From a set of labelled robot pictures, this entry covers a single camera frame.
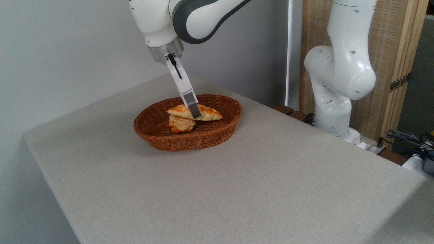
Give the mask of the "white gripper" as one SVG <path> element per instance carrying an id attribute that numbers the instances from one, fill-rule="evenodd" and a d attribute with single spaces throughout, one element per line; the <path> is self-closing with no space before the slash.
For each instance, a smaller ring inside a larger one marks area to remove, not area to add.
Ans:
<path id="1" fill-rule="evenodd" d="M 183 102 L 189 108 L 190 113 L 194 119 L 201 116 L 201 112 L 197 106 L 197 98 L 193 91 L 191 82 L 186 74 L 183 65 L 180 63 L 178 57 L 174 55 L 167 55 L 167 66 L 172 75 L 172 78 L 178 88 L 178 91 L 183 95 Z"/>

